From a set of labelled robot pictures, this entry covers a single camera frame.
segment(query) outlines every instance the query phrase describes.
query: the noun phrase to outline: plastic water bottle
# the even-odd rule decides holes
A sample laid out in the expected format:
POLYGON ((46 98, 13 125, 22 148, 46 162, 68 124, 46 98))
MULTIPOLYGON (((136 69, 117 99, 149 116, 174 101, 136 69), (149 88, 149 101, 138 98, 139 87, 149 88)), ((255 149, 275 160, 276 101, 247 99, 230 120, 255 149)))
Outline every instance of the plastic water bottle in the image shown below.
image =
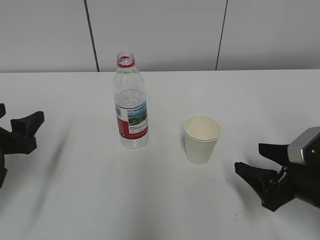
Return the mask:
POLYGON ((128 149, 138 149, 148 141, 146 88, 131 52, 119 53, 117 64, 113 97, 120 138, 128 149))

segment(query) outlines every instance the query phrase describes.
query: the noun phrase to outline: white paper cup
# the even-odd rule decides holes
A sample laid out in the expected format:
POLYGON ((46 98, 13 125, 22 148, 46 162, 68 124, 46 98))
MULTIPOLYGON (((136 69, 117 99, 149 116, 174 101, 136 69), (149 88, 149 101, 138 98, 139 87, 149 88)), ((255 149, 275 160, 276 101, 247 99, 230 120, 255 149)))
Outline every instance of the white paper cup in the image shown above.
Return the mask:
POLYGON ((184 122, 185 154, 194 164, 210 159, 221 134, 219 123, 210 116, 193 115, 184 122))

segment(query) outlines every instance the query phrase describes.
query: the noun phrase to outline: bottle label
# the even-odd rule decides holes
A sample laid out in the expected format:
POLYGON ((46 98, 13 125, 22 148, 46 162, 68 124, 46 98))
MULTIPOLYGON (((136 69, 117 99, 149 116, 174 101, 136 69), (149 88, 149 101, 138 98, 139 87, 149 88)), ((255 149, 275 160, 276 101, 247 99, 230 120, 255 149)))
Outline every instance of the bottle label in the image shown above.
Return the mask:
POLYGON ((139 139, 148 132, 147 102, 135 108, 115 105, 119 133, 126 139, 139 139))

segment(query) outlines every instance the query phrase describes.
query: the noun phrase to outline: bottle mouth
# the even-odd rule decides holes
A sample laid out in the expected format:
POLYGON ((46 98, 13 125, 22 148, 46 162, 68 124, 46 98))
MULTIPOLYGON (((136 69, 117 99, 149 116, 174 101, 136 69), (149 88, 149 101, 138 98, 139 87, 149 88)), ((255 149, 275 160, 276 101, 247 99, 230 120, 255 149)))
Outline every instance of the bottle mouth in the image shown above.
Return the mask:
POLYGON ((135 57, 131 52, 120 52, 116 58, 116 63, 120 68, 131 68, 136 64, 135 57))

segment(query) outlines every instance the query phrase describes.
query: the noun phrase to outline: white wall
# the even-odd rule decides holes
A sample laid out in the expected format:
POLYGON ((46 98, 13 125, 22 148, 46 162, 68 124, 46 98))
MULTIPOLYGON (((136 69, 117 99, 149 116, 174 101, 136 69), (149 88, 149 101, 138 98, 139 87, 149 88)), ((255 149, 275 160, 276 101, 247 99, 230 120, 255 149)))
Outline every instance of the white wall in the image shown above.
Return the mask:
POLYGON ((217 69, 319 69, 319 12, 319 0, 229 0, 217 69))
POLYGON ((1 0, 0 72, 96 71, 82 0, 1 0))
POLYGON ((133 52, 141 71, 213 70, 226 0, 87 0, 101 71, 133 52))

